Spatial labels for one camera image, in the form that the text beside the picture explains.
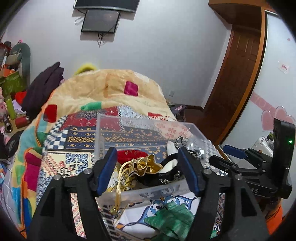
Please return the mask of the orange sleeve forearm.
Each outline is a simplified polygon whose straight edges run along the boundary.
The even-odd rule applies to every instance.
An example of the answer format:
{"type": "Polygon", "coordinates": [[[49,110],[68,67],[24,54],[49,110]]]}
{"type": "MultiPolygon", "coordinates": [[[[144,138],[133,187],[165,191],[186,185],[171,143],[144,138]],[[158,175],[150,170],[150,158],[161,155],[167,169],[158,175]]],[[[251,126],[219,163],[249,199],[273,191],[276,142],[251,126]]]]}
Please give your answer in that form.
{"type": "Polygon", "coordinates": [[[283,217],[283,208],[281,206],[281,198],[272,200],[265,208],[265,221],[269,234],[273,234],[280,226],[283,217]]]}

